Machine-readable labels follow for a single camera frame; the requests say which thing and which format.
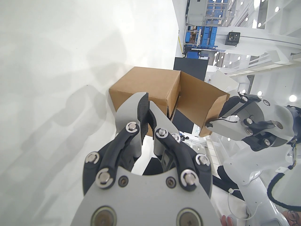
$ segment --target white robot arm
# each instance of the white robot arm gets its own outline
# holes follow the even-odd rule
[[[71,226],[221,225],[210,203],[209,159],[181,141],[177,128],[148,101],[148,93],[126,100],[115,124],[115,139],[85,159],[84,199]],[[148,124],[162,171],[138,176],[131,170],[141,155]]]
[[[242,140],[250,146],[223,163],[227,175],[238,185],[252,217],[246,225],[288,225],[268,198],[259,175],[263,170],[292,166],[295,162],[288,155],[291,147],[282,145],[300,143],[300,111],[296,107],[277,105],[270,99],[238,92],[225,103],[220,118],[206,124],[209,130]],[[237,115],[239,121],[226,119],[230,115]]]

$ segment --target open cardboard box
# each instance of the open cardboard box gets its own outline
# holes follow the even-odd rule
[[[109,89],[115,110],[136,92],[148,92],[170,120],[176,109],[182,112],[201,128],[201,137],[211,134],[205,122],[218,118],[230,96],[183,71],[134,67]],[[150,127],[147,135],[153,135]]]

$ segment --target white floor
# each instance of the white floor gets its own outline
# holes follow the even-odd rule
[[[108,88],[134,65],[173,68],[173,2],[1,0],[1,226],[70,225],[84,158],[115,133]]]

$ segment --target hand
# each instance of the hand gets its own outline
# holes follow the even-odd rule
[[[232,218],[231,217],[226,218],[225,215],[222,216],[221,223],[222,223],[222,226],[233,226]]]

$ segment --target black panel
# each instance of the black panel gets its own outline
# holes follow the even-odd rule
[[[183,71],[202,81],[205,79],[208,60],[196,58],[174,58],[174,70]],[[182,132],[192,133],[193,122],[176,110],[172,123]]]

